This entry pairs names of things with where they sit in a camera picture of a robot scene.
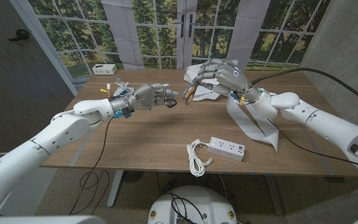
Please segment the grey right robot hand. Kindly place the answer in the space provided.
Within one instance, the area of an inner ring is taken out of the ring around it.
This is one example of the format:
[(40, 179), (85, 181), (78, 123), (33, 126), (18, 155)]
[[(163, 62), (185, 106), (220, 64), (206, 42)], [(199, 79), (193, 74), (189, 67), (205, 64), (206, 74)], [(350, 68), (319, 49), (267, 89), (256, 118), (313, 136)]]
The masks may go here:
[(200, 70), (192, 83), (221, 95), (233, 94), (252, 103), (258, 101), (263, 95), (262, 90), (248, 82), (246, 75), (233, 60), (215, 58), (208, 60), (200, 65)]

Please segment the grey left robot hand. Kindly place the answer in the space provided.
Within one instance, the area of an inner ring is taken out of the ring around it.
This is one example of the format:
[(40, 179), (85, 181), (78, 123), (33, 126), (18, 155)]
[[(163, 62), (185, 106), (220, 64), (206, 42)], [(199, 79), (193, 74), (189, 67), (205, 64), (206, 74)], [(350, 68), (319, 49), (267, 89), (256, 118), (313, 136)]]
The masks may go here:
[(138, 87), (134, 91), (110, 101), (113, 111), (150, 110), (154, 106), (174, 107), (178, 92), (169, 89), (169, 83), (153, 83)]

